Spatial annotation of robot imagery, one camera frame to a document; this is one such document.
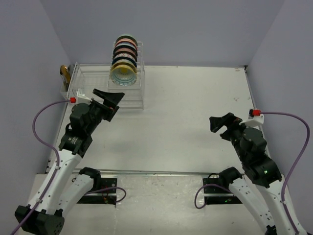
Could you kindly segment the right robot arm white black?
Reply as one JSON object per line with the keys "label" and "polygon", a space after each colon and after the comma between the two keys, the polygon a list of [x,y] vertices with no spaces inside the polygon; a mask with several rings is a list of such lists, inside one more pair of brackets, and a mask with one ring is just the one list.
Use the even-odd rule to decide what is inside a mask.
{"label": "right robot arm white black", "polygon": [[223,126],[223,140],[231,142],[242,164],[244,174],[230,167],[218,174],[218,187],[233,193],[247,208],[266,235],[307,235],[295,214],[288,196],[287,181],[273,159],[266,154],[267,142],[258,126],[264,123],[265,113],[251,109],[247,120],[227,113],[210,117],[213,133]]}

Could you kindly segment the yellow blue patterned bowl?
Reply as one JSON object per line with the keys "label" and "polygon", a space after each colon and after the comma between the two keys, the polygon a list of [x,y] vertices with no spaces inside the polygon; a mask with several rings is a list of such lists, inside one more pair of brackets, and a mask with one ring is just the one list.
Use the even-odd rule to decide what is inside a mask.
{"label": "yellow blue patterned bowl", "polygon": [[117,62],[112,65],[110,79],[119,86],[131,86],[137,81],[137,69],[128,62]]}

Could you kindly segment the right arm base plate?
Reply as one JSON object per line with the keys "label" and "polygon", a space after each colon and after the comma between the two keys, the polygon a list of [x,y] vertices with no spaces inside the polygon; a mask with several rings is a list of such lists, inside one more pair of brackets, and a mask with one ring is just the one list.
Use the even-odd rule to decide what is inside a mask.
{"label": "right arm base plate", "polygon": [[[203,178],[203,185],[217,184],[219,185],[219,176],[211,175],[207,178]],[[242,202],[233,194],[228,193],[224,189],[216,186],[210,186],[203,189],[204,202],[206,205],[231,205],[241,204]]]}

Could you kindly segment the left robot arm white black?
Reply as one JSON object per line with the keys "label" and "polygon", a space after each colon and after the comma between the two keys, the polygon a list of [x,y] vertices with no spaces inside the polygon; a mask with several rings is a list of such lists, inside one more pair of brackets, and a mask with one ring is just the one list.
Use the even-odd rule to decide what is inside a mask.
{"label": "left robot arm white black", "polygon": [[118,189],[117,186],[104,187],[100,171],[90,167],[81,169],[72,185],[64,189],[90,147],[92,133],[101,121],[110,122],[113,119],[125,95],[98,89],[92,92],[103,101],[98,102],[84,95],[67,100],[73,106],[58,148],[43,141],[33,131],[39,142],[54,151],[56,159],[33,198],[27,205],[17,207],[15,217],[19,224],[12,234],[23,229],[34,235],[58,235],[63,229],[66,215],[82,197]]}

